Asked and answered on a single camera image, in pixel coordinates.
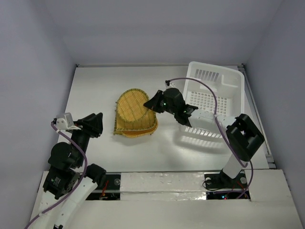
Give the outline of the yellow woven fan plate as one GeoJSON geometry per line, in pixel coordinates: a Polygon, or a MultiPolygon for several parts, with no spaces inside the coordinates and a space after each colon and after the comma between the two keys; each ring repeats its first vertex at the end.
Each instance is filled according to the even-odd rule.
{"type": "Polygon", "coordinates": [[[116,107],[115,131],[146,131],[157,125],[156,113],[147,108],[116,107]]]}

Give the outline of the square woven bamboo plate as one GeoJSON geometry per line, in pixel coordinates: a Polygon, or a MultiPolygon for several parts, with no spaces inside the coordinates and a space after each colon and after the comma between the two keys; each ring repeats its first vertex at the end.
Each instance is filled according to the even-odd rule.
{"type": "Polygon", "coordinates": [[[117,132],[117,131],[114,130],[113,133],[114,133],[115,135],[121,135],[120,131],[117,132]]]}

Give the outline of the round yellow green-rimmed plate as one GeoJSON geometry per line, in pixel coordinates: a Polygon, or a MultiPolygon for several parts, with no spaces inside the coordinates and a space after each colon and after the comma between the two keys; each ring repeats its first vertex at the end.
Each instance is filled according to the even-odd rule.
{"type": "Polygon", "coordinates": [[[131,123],[140,121],[148,113],[143,106],[149,100],[147,93],[138,88],[125,91],[117,101],[116,113],[124,121],[131,123]]]}

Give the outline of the orange woven plate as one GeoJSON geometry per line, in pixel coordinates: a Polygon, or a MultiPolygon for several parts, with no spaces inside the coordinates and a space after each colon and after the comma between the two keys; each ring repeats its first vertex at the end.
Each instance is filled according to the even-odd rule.
{"type": "Polygon", "coordinates": [[[151,119],[141,119],[127,123],[127,127],[120,130],[121,135],[128,138],[136,138],[145,135],[152,135],[158,128],[158,121],[156,117],[151,119]]]}

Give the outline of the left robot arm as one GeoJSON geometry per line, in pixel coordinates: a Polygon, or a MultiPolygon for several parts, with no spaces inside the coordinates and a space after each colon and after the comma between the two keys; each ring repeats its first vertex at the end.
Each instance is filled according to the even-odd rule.
{"type": "Polygon", "coordinates": [[[28,229],[67,229],[86,198],[105,184],[106,170],[88,164],[86,151],[90,139],[102,135],[102,113],[92,113],[74,121],[71,113],[57,115],[53,130],[64,137],[51,149],[50,168],[42,185],[38,214],[28,229]]]}

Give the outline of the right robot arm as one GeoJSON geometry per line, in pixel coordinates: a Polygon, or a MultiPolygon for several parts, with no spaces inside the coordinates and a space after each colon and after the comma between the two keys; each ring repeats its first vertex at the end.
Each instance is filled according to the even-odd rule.
{"type": "Polygon", "coordinates": [[[187,104],[177,88],[157,91],[143,106],[156,113],[170,113],[179,124],[190,128],[206,129],[210,132],[218,130],[232,152],[219,175],[219,181],[224,187],[230,187],[237,181],[238,174],[265,141],[263,134],[248,115],[232,117],[206,112],[187,104]]]}

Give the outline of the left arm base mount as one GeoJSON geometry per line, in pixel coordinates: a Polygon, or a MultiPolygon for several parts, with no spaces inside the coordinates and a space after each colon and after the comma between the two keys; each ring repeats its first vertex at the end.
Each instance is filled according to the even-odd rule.
{"type": "Polygon", "coordinates": [[[86,200],[120,200],[121,173],[106,174],[104,183],[98,186],[86,200]]]}

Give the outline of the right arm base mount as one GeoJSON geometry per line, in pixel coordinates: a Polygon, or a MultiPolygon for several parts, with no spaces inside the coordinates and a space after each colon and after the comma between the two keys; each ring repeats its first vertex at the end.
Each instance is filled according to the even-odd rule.
{"type": "Polygon", "coordinates": [[[222,171],[204,173],[203,187],[208,191],[245,188],[247,185],[244,172],[240,172],[236,178],[230,178],[222,171]]]}

